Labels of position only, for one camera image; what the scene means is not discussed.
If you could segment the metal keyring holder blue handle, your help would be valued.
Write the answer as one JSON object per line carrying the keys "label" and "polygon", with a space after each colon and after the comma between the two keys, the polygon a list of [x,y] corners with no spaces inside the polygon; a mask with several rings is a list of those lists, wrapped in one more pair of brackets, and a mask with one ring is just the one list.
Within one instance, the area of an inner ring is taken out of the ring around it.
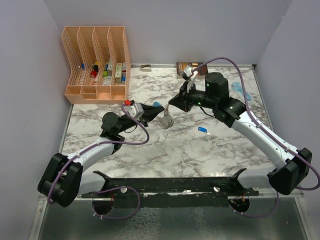
{"label": "metal keyring holder blue handle", "polygon": [[170,114],[170,111],[167,111],[165,109],[166,105],[168,105],[168,103],[166,103],[163,107],[164,107],[164,111],[161,112],[157,117],[156,120],[158,122],[158,124],[160,125],[160,127],[164,130],[167,130],[169,128],[171,128],[174,124],[174,119]]}

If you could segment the green white box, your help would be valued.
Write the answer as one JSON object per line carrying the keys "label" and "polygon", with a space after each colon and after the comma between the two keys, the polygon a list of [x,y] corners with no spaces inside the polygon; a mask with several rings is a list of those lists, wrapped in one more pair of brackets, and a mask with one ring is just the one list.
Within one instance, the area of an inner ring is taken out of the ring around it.
{"label": "green white box", "polygon": [[120,62],[120,63],[117,63],[116,64],[116,69],[115,69],[115,82],[117,84],[121,84],[122,83],[122,72],[123,72],[123,64]]}

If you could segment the brown book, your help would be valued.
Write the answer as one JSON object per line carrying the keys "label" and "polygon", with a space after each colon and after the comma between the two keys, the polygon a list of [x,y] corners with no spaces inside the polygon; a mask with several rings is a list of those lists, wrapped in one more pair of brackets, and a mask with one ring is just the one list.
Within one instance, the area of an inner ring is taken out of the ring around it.
{"label": "brown book", "polygon": [[[202,62],[177,62],[176,63],[176,73],[177,73],[177,78],[182,79],[182,74],[187,66],[191,68],[196,68],[200,66]],[[202,66],[198,70],[198,79],[204,79],[205,76],[209,73],[207,65]]]}

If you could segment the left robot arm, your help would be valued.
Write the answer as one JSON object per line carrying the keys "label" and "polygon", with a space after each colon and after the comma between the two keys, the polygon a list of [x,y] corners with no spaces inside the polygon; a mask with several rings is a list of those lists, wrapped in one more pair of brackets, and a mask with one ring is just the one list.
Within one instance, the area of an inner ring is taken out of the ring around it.
{"label": "left robot arm", "polygon": [[69,155],[54,154],[37,186],[39,193],[47,197],[49,204],[69,206],[80,195],[83,173],[98,161],[113,155],[129,142],[122,132],[140,127],[147,131],[148,123],[164,112],[163,106],[150,106],[126,100],[121,105],[123,115],[109,111],[102,117],[102,132],[90,145]]}

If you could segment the orange plastic file organizer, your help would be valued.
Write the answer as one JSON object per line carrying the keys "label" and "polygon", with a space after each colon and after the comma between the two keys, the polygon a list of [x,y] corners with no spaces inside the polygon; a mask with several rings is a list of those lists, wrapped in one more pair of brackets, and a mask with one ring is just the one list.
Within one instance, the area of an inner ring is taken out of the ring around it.
{"label": "orange plastic file organizer", "polygon": [[[64,95],[71,104],[120,104],[128,99],[131,57],[125,27],[66,26],[61,39],[71,70]],[[115,80],[117,63],[122,63],[120,84]]]}

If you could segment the red round bottle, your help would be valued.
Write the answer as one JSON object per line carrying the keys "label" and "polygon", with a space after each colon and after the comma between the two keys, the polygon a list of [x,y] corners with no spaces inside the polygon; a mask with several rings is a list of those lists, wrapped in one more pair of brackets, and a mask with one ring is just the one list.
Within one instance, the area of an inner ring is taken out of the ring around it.
{"label": "red round bottle", "polygon": [[92,77],[92,78],[95,78],[96,76],[97,76],[97,72],[95,71],[95,70],[93,70],[91,73],[90,73],[90,76]]}

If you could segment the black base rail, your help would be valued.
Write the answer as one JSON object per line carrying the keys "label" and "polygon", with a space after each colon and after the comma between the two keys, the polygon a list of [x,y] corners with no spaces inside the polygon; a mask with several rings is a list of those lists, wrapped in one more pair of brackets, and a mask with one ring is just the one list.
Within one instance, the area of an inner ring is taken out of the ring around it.
{"label": "black base rail", "polygon": [[82,194],[83,198],[114,199],[118,208],[131,208],[140,200],[142,208],[227,207],[228,198],[258,196],[258,191],[243,188],[238,182],[239,170],[233,176],[115,178],[101,172],[104,186]]}

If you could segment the blue key tag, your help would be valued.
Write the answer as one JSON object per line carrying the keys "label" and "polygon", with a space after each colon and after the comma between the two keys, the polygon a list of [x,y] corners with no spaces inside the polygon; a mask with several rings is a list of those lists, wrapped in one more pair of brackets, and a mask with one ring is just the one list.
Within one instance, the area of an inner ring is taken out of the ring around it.
{"label": "blue key tag", "polygon": [[198,131],[199,132],[201,132],[201,133],[204,133],[204,134],[206,134],[206,135],[210,135],[210,133],[208,132],[208,130],[206,129],[206,128],[204,128],[204,127],[198,127],[197,128],[198,129]]}

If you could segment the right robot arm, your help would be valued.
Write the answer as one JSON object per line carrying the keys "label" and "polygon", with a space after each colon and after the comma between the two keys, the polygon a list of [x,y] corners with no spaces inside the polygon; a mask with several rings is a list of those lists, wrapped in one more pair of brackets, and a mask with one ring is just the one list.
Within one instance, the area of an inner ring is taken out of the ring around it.
{"label": "right robot arm", "polygon": [[231,97],[228,80],[221,73],[208,73],[204,80],[204,91],[185,81],[168,103],[184,112],[193,106],[211,109],[217,120],[249,139],[273,163],[271,168],[239,171],[237,179],[229,184],[230,191],[240,196],[250,188],[273,188],[289,195],[308,175],[312,153],[284,141],[248,111],[243,102]]}

